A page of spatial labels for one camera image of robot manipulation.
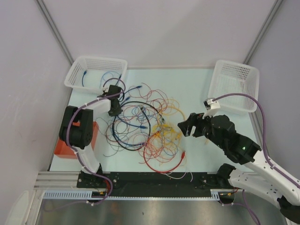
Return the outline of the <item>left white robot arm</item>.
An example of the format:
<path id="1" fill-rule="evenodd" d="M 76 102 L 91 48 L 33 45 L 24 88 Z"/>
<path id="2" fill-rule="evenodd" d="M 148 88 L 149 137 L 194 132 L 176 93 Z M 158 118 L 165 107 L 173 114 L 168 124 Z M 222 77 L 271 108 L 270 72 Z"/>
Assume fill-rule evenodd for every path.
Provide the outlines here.
<path id="1" fill-rule="evenodd" d="M 67 106 L 59 131 L 59 139 L 70 147 L 82 166 L 82 171 L 88 173 L 87 182 L 97 188 L 103 184 L 102 166 L 96 159 L 92 149 L 94 116 L 108 113 L 116 116 L 121 113 L 119 97 L 124 90 L 117 85 L 110 85 L 108 91 L 95 100 L 81 107 Z"/>

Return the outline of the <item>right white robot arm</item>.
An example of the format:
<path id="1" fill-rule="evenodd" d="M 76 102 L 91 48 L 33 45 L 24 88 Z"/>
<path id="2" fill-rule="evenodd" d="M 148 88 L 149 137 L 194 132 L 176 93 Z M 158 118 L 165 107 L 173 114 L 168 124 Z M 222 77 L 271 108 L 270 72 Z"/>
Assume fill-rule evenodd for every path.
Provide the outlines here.
<path id="1" fill-rule="evenodd" d="M 178 123 L 184 136 L 204 136 L 223 150 L 234 163 L 244 165 L 259 174 L 264 180 L 248 178 L 233 166 L 228 172 L 216 176 L 221 188 L 242 188 L 279 208 L 290 221 L 300 222 L 300 181 L 270 157 L 264 155 L 261 147 L 250 138 L 236 132 L 235 124 L 226 115 L 205 117 L 191 113 L 187 120 Z"/>

